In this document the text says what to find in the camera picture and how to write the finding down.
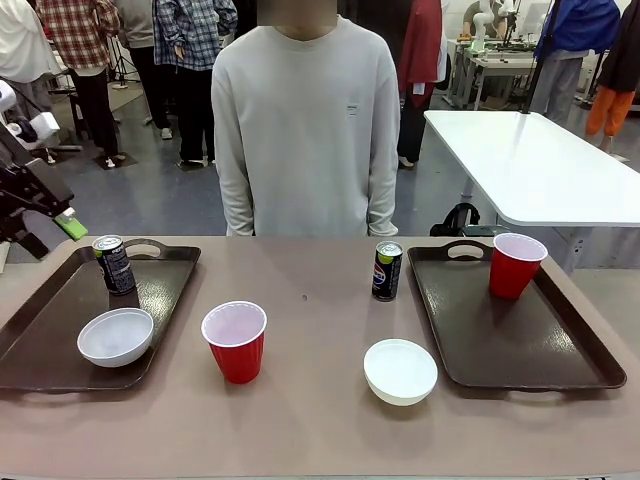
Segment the soda can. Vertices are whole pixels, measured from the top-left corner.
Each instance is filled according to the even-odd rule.
[[[105,235],[95,240],[92,246],[109,292],[125,295],[136,288],[131,262],[119,236]]]
[[[380,242],[376,247],[373,265],[373,296],[383,302],[396,298],[400,267],[402,266],[402,246],[396,242]]]

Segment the red plastic cup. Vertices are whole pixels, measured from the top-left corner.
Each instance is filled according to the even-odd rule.
[[[262,364],[267,314],[250,302],[229,302],[211,310],[202,320],[202,336],[224,378],[248,383]]]
[[[547,258],[547,248],[519,233],[502,233],[493,246],[489,289],[498,297],[517,300]]]

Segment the checkered shirt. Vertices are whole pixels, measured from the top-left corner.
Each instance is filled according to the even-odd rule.
[[[107,35],[116,35],[118,11],[109,0],[38,0],[37,12],[65,65],[74,70],[109,63]]]
[[[156,64],[210,70],[222,49],[220,37],[236,28],[231,0],[154,0],[153,35]],[[174,47],[184,49],[184,59]]]

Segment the white shirt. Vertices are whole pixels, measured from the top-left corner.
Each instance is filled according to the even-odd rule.
[[[60,73],[36,12],[26,0],[0,1],[0,77],[29,83]]]
[[[442,35],[440,37],[440,55],[438,56],[438,82],[442,82],[447,78],[447,35],[444,28],[444,17],[449,10],[449,0],[441,0],[440,8],[442,9]]]
[[[389,47],[341,17],[298,42],[258,27],[213,68],[230,235],[394,235],[400,104]]]

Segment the white bowl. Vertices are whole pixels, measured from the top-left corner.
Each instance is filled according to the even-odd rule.
[[[100,367],[122,367],[149,348],[153,318],[139,308],[119,308],[91,320],[78,335],[78,350]]]
[[[406,407],[431,393],[438,380],[438,367],[420,345],[392,338],[367,350],[364,374],[380,399]]]

